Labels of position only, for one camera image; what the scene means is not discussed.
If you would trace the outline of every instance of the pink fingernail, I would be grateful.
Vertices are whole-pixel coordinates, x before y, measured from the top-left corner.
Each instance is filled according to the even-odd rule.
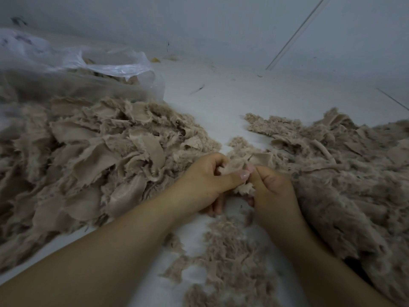
[[[255,166],[253,164],[248,164],[246,168],[250,173],[254,172],[256,170]]]
[[[242,170],[242,171],[240,172],[240,178],[241,178],[243,181],[247,181],[247,179],[249,178],[249,176],[250,176],[250,171],[248,171],[248,170]]]

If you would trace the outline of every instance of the transparent plastic bag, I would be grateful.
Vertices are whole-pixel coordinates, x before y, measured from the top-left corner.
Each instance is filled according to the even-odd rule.
[[[165,88],[163,77],[154,71],[143,52],[132,49],[103,51],[87,46],[56,49],[42,38],[9,28],[0,28],[0,69],[23,69],[41,75],[76,72],[89,77],[89,82],[100,76],[107,80],[104,76],[108,76],[124,82],[128,86],[124,89],[138,86],[138,92],[145,90],[155,101],[163,100]],[[136,82],[126,83],[132,77],[137,77]]]

